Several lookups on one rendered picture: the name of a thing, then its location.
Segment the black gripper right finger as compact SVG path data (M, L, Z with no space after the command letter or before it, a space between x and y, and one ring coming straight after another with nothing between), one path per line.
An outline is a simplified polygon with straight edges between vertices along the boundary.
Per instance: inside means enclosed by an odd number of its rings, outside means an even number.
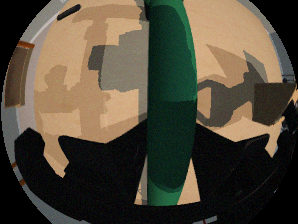
M192 161L200 200L209 200L237 168L242 157L266 148L270 135L263 133L251 139L233 141L202 124L196 125Z

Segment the green cylinder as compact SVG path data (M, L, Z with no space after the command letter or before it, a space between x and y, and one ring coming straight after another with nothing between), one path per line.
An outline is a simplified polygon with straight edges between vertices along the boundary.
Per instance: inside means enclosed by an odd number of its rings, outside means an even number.
M150 0L146 205L177 205L197 125L197 64L182 0Z

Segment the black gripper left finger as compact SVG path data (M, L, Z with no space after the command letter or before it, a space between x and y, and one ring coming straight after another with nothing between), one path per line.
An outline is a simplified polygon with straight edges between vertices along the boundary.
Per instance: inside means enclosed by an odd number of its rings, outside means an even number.
M109 173L125 197L126 204L134 204L144 172L148 117L130 128L129 132L108 141L108 144L61 135L59 145L68 161Z

